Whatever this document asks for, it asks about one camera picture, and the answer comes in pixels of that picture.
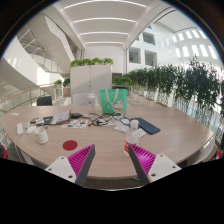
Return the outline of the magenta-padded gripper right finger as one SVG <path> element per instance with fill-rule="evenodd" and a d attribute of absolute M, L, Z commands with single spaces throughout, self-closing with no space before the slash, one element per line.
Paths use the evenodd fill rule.
<path fill-rule="evenodd" d="M 155 155 L 133 144 L 129 145 L 129 156 L 141 185 L 147 185 L 180 170 L 166 155 Z"/>

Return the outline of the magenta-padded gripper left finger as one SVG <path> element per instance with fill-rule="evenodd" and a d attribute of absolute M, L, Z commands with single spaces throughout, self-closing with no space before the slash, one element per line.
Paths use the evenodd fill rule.
<path fill-rule="evenodd" d="M 89 145 L 69 157 L 60 156 L 46 171 L 83 187 L 95 156 L 95 145 Z"/>

